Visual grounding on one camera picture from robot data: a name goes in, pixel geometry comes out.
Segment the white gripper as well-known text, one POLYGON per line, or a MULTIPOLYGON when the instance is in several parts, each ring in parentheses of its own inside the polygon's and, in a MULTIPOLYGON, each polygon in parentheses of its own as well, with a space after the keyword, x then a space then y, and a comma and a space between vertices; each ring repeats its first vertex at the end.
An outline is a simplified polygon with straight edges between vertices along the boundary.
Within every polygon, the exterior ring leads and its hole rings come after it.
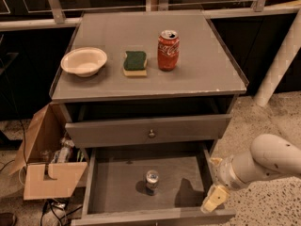
POLYGON ((213 212, 219 205, 224 203, 230 196, 229 190, 237 191, 247 188, 248 184, 244 183, 234 172, 232 165, 233 156, 226 159, 214 157, 210 159, 212 165, 217 167, 216 178, 222 185, 211 185, 206 198, 200 207, 204 213, 213 212))

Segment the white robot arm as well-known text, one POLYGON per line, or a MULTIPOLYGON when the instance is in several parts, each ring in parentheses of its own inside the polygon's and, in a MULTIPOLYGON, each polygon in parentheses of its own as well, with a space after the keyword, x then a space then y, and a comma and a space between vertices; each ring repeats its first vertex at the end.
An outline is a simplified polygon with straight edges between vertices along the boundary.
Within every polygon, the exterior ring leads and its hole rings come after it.
MULTIPOLYGON (((300 21, 301 12, 298 12, 255 95, 257 105, 268 103, 299 51, 300 21)), ((254 138, 247 151, 225 159, 212 158, 209 163, 214 180, 200 207, 204 213, 213 212, 232 191, 246 188, 253 182, 300 176, 301 148, 282 137, 262 134, 254 138)))

